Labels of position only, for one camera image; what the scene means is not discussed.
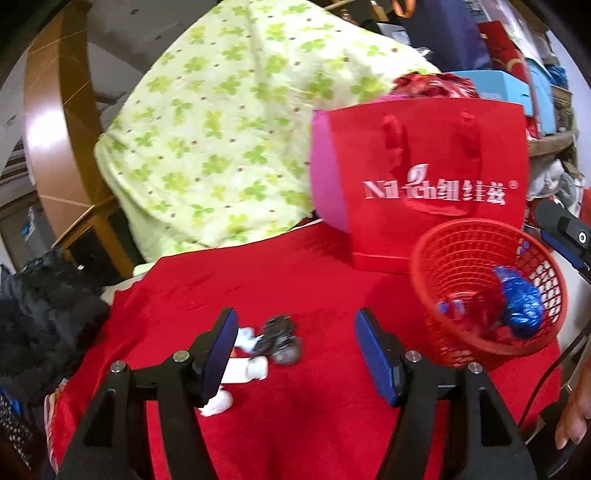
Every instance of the light blue storage box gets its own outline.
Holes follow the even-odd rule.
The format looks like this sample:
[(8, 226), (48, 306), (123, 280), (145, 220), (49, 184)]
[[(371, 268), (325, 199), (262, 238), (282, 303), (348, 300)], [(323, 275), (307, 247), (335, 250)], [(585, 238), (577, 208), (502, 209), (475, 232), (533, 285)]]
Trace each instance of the light blue storage box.
[(520, 103), (523, 105), (526, 116), (534, 116), (530, 86), (513, 75), (500, 70), (469, 70), (451, 73), (470, 79), (481, 98)]
[(552, 84), (550, 74), (540, 67), (534, 60), (527, 59), (530, 67), (531, 79), (535, 87), (535, 98), (538, 100), (540, 111), (540, 124), (544, 135), (556, 133), (556, 117), (554, 116), (554, 103), (552, 101)]

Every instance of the black cable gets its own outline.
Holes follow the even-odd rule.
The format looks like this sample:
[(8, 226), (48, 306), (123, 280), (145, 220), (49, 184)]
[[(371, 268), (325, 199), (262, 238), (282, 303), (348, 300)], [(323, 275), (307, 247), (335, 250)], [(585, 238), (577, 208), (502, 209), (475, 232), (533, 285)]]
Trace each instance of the black cable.
[(523, 415), (521, 416), (521, 420), (519, 421), (519, 427), (521, 427), (521, 425), (525, 421), (525, 418), (527, 417), (527, 414), (530, 412), (530, 408), (531, 408), (532, 404), (534, 403), (534, 400), (535, 400), (536, 396), (538, 395), (540, 388), (542, 388), (542, 385), (544, 385), (546, 380), (548, 380), (548, 377), (552, 374), (552, 372), (554, 370), (556, 370), (556, 367), (558, 367), (564, 361), (564, 359), (569, 355), (569, 353), (574, 350), (574, 348), (581, 342), (581, 340), (583, 340), (583, 338), (585, 338), (586, 336), (588, 336), (590, 334), (591, 334), (591, 321), (587, 325), (585, 325), (583, 330), (581, 330), (581, 332), (577, 335), (577, 338), (571, 342), (571, 344), (566, 348), (566, 350), (564, 352), (562, 352), (562, 354), (556, 359), (556, 361), (552, 365), (550, 365), (549, 369), (546, 370), (544, 375), (542, 375), (542, 378), (540, 378), (540, 381), (535, 386), (534, 391), (531, 394), (531, 397), (530, 397), (527, 405), (525, 406), (525, 410), (523, 412)]

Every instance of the white leaf logo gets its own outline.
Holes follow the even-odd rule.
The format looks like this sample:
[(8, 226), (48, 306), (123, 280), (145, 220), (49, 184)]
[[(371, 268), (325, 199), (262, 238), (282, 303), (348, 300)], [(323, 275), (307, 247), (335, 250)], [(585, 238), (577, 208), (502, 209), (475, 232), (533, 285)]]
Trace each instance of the white leaf logo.
[(420, 163), (415, 165), (408, 171), (407, 185), (416, 185), (421, 183), (427, 176), (428, 163)]

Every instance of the shelf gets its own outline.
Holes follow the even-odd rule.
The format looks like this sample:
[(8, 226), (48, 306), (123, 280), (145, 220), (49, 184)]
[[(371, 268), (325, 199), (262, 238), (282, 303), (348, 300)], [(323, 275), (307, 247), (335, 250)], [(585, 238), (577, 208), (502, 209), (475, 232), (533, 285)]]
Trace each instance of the shelf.
[(530, 158), (554, 155), (562, 152), (566, 148), (569, 148), (578, 136), (578, 130), (570, 130), (563, 134), (549, 135), (541, 140), (529, 140), (527, 143)]

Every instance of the metal screw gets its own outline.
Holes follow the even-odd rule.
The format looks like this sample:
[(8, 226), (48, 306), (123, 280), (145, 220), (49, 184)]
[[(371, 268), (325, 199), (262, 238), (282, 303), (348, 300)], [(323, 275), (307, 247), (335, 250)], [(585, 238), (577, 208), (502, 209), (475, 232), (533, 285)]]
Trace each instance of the metal screw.
[(127, 364), (123, 360), (117, 360), (111, 364), (111, 371), (114, 374), (120, 374), (123, 370), (125, 370)]
[(473, 374), (479, 374), (482, 372), (483, 368), (482, 365), (477, 362), (470, 362), (468, 364), (468, 370)]
[(186, 350), (179, 350), (178, 352), (175, 352), (173, 355), (173, 360), (178, 363), (184, 362), (188, 359), (189, 359), (189, 352), (187, 352)]
[(423, 356), (420, 354), (420, 352), (417, 352), (416, 350), (409, 350), (404, 354), (404, 358), (409, 362), (415, 364), (417, 362), (420, 362)]

